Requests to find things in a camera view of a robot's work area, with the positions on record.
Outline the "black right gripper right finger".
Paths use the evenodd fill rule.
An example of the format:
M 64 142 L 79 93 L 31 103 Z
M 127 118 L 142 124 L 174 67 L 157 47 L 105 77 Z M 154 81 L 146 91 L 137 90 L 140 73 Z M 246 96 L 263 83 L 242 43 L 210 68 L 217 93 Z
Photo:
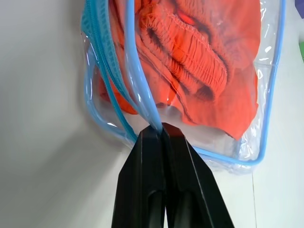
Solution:
M 234 228 L 211 169 L 181 130 L 163 123 L 168 228 Z

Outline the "orange cloth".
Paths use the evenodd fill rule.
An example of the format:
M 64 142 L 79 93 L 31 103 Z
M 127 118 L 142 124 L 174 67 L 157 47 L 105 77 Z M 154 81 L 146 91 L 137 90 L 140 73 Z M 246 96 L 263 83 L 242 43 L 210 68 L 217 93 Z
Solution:
M 156 105 L 240 139 L 258 109 L 260 0 L 134 0 L 134 16 Z

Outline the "clear blue-trimmed plastic pouch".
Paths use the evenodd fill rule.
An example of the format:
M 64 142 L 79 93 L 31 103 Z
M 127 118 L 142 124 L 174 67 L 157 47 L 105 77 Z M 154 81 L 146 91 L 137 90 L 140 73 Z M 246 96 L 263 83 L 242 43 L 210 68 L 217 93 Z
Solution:
M 85 0 L 81 17 L 86 71 L 84 95 L 92 119 L 111 135 L 133 146 L 150 125 L 167 122 L 185 134 L 212 166 L 249 170 L 266 152 L 276 73 L 283 44 L 287 0 L 260 0 L 261 39 L 254 60 L 258 109 L 240 139 L 223 130 L 182 121 L 174 107 L 158 107 L 135 42 L 134 0 Z

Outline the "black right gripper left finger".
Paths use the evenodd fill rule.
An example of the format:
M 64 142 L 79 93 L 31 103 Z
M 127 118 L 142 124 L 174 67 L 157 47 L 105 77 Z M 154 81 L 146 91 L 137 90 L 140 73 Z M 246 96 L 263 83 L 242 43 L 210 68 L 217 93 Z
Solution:
M 119 173 L 113 228 L 163 228 L 164 214 L 162 144 L 149 126 L 140 132 Z

